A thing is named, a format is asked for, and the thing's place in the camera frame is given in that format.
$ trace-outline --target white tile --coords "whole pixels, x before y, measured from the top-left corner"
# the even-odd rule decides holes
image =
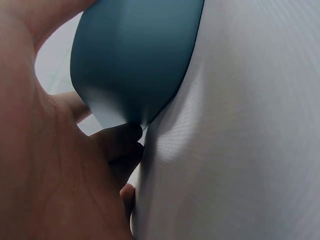
[[[59,27],[47,40],[52,46],[59,46],[65,50],[68,50],[72,47],[76,30],[79,24],[79,20],[81,18],[81,14],[78,14],[61,27]]]
[[[53,77],[49,76],[47,74],[41,73],[41,72],[38,72],[36,74],[36,76],[39,80],[39,83],[43,87],[43,89],[47,92],[49,90],[49,87],[50,87],[52,81],[53,81]]]
[[[78,127],[87,136],[91,136],[92,134],[95,134],[97,132],[96,130],[92,129],[91,127],[83,125],[81,122],[78,124]]]
[[[38,52],[35,61],[35,72],[36,74],[47,74],[54,77],[60,68],[67,50],[45,42],[40,51]]]
[[[72,86],[71,82],[54,78],[47,92],[48,94],[54,95],[54,94],[62,94],[62,93],[66,93],[74,90],[75,89]]]
[[[128,180],[128,184],[131,184],[132,186],[136,187],[138,183],[138,177],[140,172],[140,165],[134,170],[132,175],[130,176]]]
[[[102,130],[102,126],[100,125],[100,123],[98,122],[98,120],[95,118],[95,116],[93,114],[91,114],[90,116],[88,116],[86,119],[84,119],[81,122],[82,126],[86,126],[88,128],[91,128],[93,130],[95,130],[96,132]]]
[[[57,79],[62,79],[68,82],[71,82],[70,77],[70,58],[71,58],[71,50],[67,52],[65,55],[60,68],[58,69],[55,77]]]

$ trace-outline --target white fabric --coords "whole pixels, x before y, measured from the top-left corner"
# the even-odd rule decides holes
[[[320,1],[206,0],[149,127],[137,240],[320,239]]]

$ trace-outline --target finger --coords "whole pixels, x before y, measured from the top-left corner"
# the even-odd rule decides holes
[[[3,0],[1,7],[14,14],[30,30],[34,42],[54,31],[95,0]]]
[[[52,97],[58,101],[64,101],[68,105],[72,112],[74,120],[77,123],[81,122],[91,114],[87,105],[81,100],[81,98],[75,91],[57,94]]]
[[[131,184],[126,184],[120,191],[120,197],[125,208],[125,215],[130,222],[130,217],[135,206],[136,190]]]
[[[91,139],[100,145],[105,158],[111,162],[127,154],[141,137],[141,126],[127,123],[99,131]]]
[[[131,174],[141,162],[143,154],[144,147],[137,142],[129,154],[109,163],[112,175],[118,182],[119,189],[123,188],[128,182]]]

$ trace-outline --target teal object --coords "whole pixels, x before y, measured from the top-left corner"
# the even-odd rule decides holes
[[[177,93],[194,50],[204,0],[100,0],[73,42],[74,88],[103,127],[150,123]]]

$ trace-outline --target skin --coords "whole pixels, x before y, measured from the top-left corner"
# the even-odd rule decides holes
[[[75,92],[48,95],[37,52],[93,0],[0,0],[0,239],[132,240],[139,125],[86,136]]]

